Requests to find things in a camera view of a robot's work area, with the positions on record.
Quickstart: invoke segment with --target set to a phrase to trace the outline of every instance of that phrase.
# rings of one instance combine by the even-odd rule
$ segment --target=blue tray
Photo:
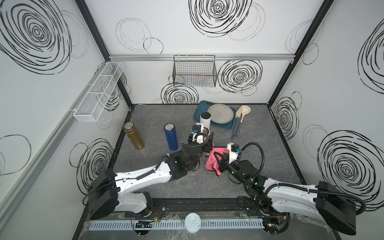
[[[215,104],[215,103],[211,103],[211,102],[207,102],[207,101],[201,101],[199,103],[199,106],[197,107],[197,110],[195,111],[195,114],[193,115],[193,118],[200,122],[200,114],[202,112],[206,112],[208,110],[208,108],[210,106],[212,106],[213,104]],[[211,124],[215,125],[215,126],[223,127],[226,129],[231,129],[233,126],[233,121],[235,119],[235,114],[236,114],[236,110],[234,108],[231,108],[231,109],[233,111],[233,119],[230,122],[220,124],[220,123],[215,123],[215,122],[211,121]]]

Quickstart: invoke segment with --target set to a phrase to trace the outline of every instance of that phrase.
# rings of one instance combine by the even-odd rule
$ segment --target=white thermos bottle
[[[209,130],[211,125],[211,114],[209,112],[202,112],[200,114],[200,123]]]

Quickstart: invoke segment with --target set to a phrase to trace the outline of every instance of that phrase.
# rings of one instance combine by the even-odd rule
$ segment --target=wall
[[[272,110],[308,184],[325,180],[362,198],[357,235],[384,230],[383,1],[337,0]]]
[[[0,12],[1,202],[104,60],[72,0],[5,0]],[[116,88],[98,122],[74,121],[0,239],[72,238],[85,188],[106,169],[127,111]]]
[[[110,54],[218,54],[295,53],[323,1],[86,2]],[[288,64],[216,61],[209,87],[168,85],[173,62],[125,62],[124,72],[136,104],[266,103]]]

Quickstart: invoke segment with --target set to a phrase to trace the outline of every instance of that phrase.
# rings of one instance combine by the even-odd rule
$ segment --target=gold thermos bottle
[[[144,141],[133,122],[127,122],[124,124],[123,129],[136,149],[142,149],[144,147]]]

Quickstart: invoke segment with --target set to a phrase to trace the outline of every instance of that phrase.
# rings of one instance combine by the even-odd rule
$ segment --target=black wire basket
[[[173,85],[216,86],[215,55],[174,55]]]

